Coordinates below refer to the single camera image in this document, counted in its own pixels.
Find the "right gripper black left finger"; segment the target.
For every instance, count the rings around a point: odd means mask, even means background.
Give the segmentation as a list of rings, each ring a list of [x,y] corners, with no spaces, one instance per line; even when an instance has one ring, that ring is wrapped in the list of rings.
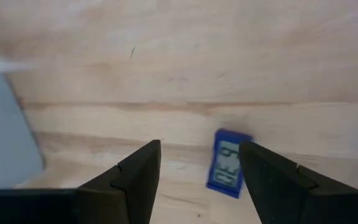
[[[76,192],[79,223],[148,224],[160,178],[161,143],[153,140]]]

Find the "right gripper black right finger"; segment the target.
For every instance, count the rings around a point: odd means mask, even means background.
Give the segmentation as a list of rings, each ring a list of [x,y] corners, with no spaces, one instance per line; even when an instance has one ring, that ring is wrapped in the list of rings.
[[[239,161],[262,223],[358,223],[358,189],[254,142],[241,143]]]

